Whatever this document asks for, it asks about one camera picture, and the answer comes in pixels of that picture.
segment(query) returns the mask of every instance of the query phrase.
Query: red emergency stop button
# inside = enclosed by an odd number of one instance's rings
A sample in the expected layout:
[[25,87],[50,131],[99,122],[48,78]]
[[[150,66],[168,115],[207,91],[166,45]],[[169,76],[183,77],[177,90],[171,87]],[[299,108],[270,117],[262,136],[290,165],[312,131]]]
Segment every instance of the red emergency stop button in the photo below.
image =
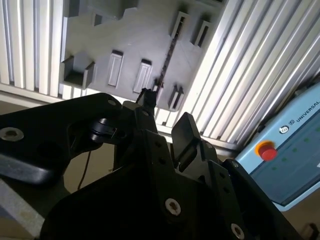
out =
[[273,144],[264,144],[258,149],[259,156],[263,161],[271,161],[277,156],[277,150]]

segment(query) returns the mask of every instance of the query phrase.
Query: light blue control box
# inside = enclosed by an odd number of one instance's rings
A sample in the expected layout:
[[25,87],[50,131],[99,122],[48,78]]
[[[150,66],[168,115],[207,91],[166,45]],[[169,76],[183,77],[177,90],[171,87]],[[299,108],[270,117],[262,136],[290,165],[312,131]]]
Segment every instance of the light blue control box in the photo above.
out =
[[[277,151],[263,161],[257,146]],[[236,160],[280,211],[287,211],[320,187],[320,83],[294,98]]]

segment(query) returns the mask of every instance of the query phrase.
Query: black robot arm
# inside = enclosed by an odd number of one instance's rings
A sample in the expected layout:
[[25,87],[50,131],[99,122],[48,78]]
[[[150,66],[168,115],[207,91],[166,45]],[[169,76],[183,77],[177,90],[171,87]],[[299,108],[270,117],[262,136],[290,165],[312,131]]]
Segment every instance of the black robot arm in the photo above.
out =
[[99,93],[0,116],[0,173],[50,185],[70,160],[115,145],[114,169],[62,199],[41,240],[301,240],[234,159],[221,162],[184,113],[169,151],[154,119],[156,93],[121,105]]

